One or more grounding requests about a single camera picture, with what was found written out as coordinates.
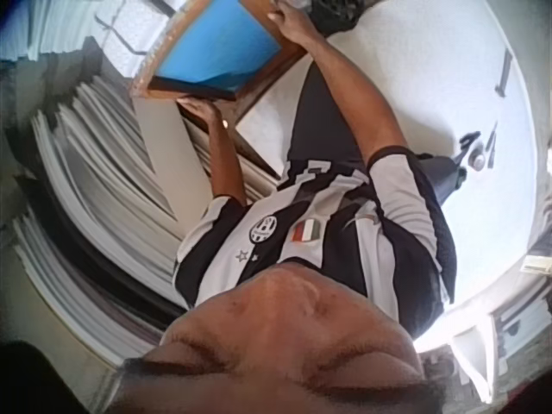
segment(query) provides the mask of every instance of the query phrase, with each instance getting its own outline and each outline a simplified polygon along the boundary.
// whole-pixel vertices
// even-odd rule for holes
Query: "sleeve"
[[[217,197],[210,202],[199,224],[180,244],[172,284],[188,308],[196,303],[199,286],[209,264],[246,211],[247,208],[235,198]]]
[[[455,245],[416,155],[386,147],[368,164],[382,229],[393,246],[399,321],[421,335],[454,301]]]

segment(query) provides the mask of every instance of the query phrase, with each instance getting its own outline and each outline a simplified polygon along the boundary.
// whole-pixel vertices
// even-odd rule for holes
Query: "star emblem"
[[[240,250],[240,253],[236,256],[236,259],[238,259],[240,263],[242,263],[243,261],[248,259],[248,252]]]

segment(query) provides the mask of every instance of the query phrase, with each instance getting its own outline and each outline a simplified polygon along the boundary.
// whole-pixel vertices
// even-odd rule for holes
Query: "blue board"
[[[213,0],[156,75],[237,91],[279,50],[279,43],[238,0]]]

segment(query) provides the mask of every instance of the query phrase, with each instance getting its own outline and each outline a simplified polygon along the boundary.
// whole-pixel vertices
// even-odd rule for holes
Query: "striped shirt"
[[[173,283],[188,307],[296,261],[369,298],[413,336],[454,299],[455,246],[416,156],[387,147],[367,174],[292,161],[278,190],[215,198],[180,245]]]

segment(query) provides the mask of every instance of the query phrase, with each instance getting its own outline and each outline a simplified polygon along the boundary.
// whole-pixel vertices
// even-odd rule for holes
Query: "wooden frame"
[[[274,173],[272,168],[259,157],[235,130],[235,125],[262,94],[304,56],[304,50],[288,41],[267,17],[267,14],[274,10],[270,0],[240,0],[241,5],[279,43],[281,49],[236,93],[155,76],[158,67],[173,50],[181,35],[201,16],[212,1],[190,0],[181,11],[172,17],[166,30],[144,59],[141,69],[130,86],[130,94],[135,97],[159,99],[176,99],[195,94],[212,99],[228,122],[230,136],[234,138],[238,150],[276,176],[277,174]],[[201,122],[191,120],[201,129],[205,129]]]

